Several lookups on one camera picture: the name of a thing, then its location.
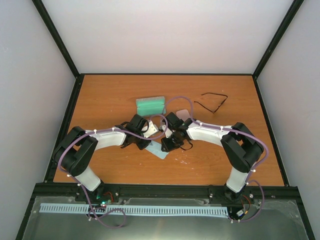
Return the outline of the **blue cleaning cloth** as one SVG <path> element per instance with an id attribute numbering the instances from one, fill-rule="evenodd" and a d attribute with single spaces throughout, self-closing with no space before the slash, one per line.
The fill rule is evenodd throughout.
<path id="1" fill-rule="evenodd" d="M 149 145 L 145 149 L 161 160 L 164 160 L 169 154 L 168 152 L 162 151 L 162 145 L 153 140 L 149 143 Z"/>

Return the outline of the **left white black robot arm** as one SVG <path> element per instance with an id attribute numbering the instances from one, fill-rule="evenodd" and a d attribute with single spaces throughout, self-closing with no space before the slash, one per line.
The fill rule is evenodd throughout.
<path id="1" fill-rule="evenodd" d="M 151 129 L 151 122 L 135 114 L 127 122 L 104 130 L 84 130 L 76 126 L 54 149 L 52 158 L 59 167 L 75 178 L 86 189 L 86 195 L 92 201 L 99 201 L 104 195 L 104 183 L 89 167 L 95 151 L 120 146 L 122 149 L 135 144 L 140 150 L 151 141 L 146 132 Z"/>

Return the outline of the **black frame glasses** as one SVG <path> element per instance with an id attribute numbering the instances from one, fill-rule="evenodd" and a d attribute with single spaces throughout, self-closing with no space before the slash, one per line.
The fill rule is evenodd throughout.
<path id="1" fill-rule="evenodd" d="M 206 92 L 202 93 L 193 103 L 215 114 L 228 98 L 229 96 L 223 93 Z"/>

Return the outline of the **pink glasses case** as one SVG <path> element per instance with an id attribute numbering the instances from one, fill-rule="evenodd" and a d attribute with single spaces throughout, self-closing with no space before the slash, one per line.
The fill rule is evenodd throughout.
<path id="1" fill-rule="evenodd" d="M 175 114 L 179 119 L 183 120 L 184 122 L 191 117 L 187 109 L 178 110 Z"/>

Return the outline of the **grey glasses case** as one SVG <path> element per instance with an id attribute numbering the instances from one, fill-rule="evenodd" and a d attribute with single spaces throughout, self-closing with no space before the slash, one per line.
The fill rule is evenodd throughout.
<path id="1" fill-rule="evenodd" d="M 137 114 L 144 116 L 152 116 L 157 114 L 165 114 L 165 97 L 147 97 L 136 99 Z"/>

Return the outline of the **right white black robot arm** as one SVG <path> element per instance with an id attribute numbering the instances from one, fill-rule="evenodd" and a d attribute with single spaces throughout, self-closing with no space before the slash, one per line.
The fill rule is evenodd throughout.
<path id="1" fill-rule="evenodd" d="M 261 155 L 269 154 L 267 146 L 241 122 L 221 126 L 191 117 L 183 120 L 171 112 L 162 121 L 160 129 L 165 133 L 161 139 L 161 150 L 164 152 L 181 149 L 185 141 L 203 141 L 224 149 L 231 164 L 231 172 L 224 185 L 224 197 L 230 202 L 239 199 Z"/>

